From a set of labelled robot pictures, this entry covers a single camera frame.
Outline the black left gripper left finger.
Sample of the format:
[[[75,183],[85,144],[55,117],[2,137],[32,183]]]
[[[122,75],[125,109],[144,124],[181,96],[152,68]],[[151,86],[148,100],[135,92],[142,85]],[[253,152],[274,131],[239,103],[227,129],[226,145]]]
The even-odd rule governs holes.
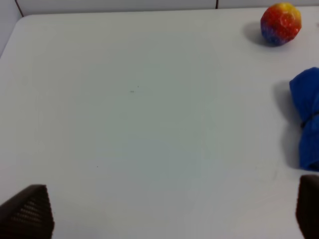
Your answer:
[[[26,187],[0,206],[2,239],[50,239],[54,218],[46,185]]]

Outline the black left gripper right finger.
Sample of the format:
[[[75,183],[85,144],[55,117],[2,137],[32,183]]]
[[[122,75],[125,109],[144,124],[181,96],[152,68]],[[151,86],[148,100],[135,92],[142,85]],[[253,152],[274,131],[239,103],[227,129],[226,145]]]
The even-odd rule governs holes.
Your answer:
[[[305,239],[319,238],[319,177],[300,177],[296,219]]]

